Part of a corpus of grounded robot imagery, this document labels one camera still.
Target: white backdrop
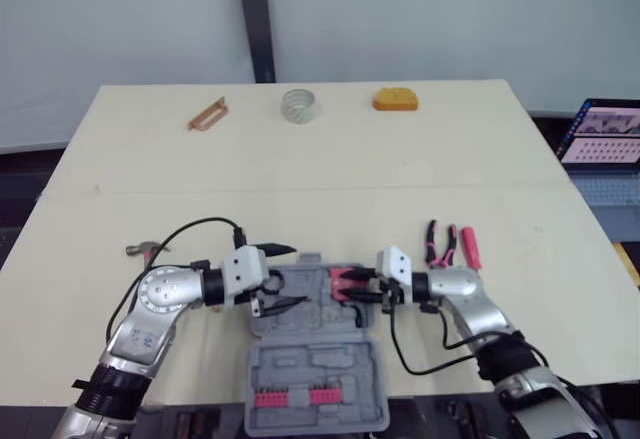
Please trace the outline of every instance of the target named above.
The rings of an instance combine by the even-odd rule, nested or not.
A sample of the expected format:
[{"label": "white backdrop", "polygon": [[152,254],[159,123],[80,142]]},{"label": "white backdrop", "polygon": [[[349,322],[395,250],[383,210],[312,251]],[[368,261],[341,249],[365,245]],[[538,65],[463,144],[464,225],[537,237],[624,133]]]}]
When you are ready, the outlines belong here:
[{"label": "white backdrop", "polygon": [[640,98],[640,0],[270,0],[278,81],[505,78],[533,111]]},{"label": "white backdrop", "polygon": [[65,144],[102,84],[239,82],[240,0],[0,0],[0,152]]}]

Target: keyboard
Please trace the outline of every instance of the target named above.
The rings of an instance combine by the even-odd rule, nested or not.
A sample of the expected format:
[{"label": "keyboard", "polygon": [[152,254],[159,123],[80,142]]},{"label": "keyboard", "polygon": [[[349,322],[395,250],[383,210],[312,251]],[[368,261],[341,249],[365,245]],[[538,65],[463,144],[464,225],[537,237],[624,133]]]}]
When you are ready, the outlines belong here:
[{"label": "keyboard", "polygon": [[640,205],[640,176],[572,176],[590,206],[638,206]]}]

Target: black pole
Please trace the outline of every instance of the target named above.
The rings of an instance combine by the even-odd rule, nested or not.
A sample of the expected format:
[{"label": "black pole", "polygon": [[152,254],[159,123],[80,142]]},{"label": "black pole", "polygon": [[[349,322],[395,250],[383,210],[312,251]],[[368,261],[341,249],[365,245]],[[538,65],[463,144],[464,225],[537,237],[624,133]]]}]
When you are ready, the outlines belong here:
[{"label": "black pole", "polygon": [[276,82],[271,44],[269,0],[242,0],[244,23],[249,37],[253,75],[257,83]]}]

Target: hammer head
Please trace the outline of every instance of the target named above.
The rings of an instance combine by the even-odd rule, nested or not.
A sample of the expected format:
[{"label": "hammer head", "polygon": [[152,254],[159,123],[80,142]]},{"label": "hammer head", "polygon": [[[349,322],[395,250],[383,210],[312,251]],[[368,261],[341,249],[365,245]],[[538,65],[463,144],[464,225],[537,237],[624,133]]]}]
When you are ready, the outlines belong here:
[{"label": "hammer head", "polygon": [[138,244],[137,246],[127,246],[124,252],[126,252],[127,256],[135,256],[137,254],[151,254],[159,247],[160,247],[159,242],[144,241]]}]

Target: white table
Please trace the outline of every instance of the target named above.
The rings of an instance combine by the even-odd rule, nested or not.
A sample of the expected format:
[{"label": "white table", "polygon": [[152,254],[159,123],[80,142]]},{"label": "white table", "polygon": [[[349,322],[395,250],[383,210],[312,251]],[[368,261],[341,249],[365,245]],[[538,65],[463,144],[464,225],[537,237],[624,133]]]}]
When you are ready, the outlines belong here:
[{"label": "white table", "polygon": [[[207,215],[327,262],[373,264],[395,244],[418,268],[429,219],[471,224],[489,294],[557,373],[579,384],[640,376],[640,295],[508,85],[403,83],[420,110],[380,113],[370,101],[383,85],[302,85],[322,107],[304,126],[280,116],[292,85],[103,88],[0,275],[0,403],[73,402],[69,384],[95,367],[106,320],[141,267],[124,246]],[[186,131],[221,95],[229,115]],[[219,260],[230,231],[200,226],[173,246],[167,261]],[[376,319],[390,395],[490,390],[473,363],[409,376],[388,319]],[[414,367],[455,357],[436,318],[404,311],[398,326]],[[243,400],[238,358],[255,340],[246,308],[189,311],[146,402]]]}]

